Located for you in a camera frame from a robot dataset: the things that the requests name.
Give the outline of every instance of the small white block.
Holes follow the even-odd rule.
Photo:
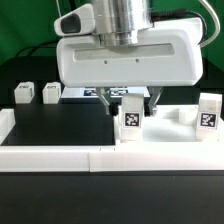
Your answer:
[[[32,82],[21,82],[14,90],[16,104],[30,103],[35,95]]]
[[[183,125],[195,125],[197,121],[198,108],[181,108],[179,110],[179,123]]]
[[[143,139],[144,95],[125,94],[122,98],[121,141]]]
[[[0,145],[15,125],[13,109],[3,109],[0,112]]]
[[[61,98],[61,83],[47,83],[43,89],[44,104],[57,104]]]
[[[219,141],[222,95],[201,93],[198,107],[196,139]]]

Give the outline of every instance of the metal cylinder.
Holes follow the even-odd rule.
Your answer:
[[[138,43],[138,30],[152,26],[151,0],[92,0],[101,45]]]

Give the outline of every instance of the white platform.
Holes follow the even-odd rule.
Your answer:
[[[158,107],[142,142],[121,143],[115,118],[115,146],[2,146],[0,171],[224,170],[224,142],[195,142],[194,127],[177,123],[179,108]]]

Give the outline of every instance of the green wall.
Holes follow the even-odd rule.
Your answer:
[[[76,1],[77,5],[84,0]],[[209,0],[224,24],[224,1]],[[69,11],[68,0],[60,0],[63,13]],[[208,22],[209,35],[214,26],[206,10],[197,0],[154,0],[154,10],[187,8],[201,13]],[[56,40],[53,22],[58,17],[55,0],[1,0],[0,1],[0,64],[14,57],[22,48]],[[203,55],[224,71],[224,32],[202,50]],[[36,55],[55,55],[54,49],[41,49]]]

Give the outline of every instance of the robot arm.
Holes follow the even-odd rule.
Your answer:
[[[151,8],[147,0],[92,0],[56,20],[55,31],[64,36],[57,46],[61,81],[96,87],[107,114],[107,87],[150,86],[146,111],[154,115],[163,86],[194,85],[203,73],[201,20],[153,23]]]

